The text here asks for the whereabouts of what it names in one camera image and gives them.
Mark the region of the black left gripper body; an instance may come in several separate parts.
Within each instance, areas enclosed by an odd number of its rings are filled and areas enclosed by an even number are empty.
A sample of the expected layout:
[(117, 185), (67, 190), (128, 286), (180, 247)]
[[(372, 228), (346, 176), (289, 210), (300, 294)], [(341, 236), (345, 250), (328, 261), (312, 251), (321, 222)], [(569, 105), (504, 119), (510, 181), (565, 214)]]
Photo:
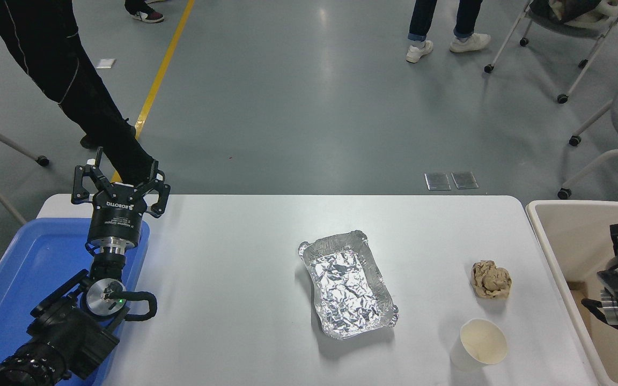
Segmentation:
[(129, 200), (136, 192), (131, 185), (116, 183), (112, 190), (101, 190), (92, 198), (93, 213), (87, 242), (94, 247), (114, 237), (127, 242), (127, 249), (139, 245), (142, 215), (146, 204), (142, 198)]

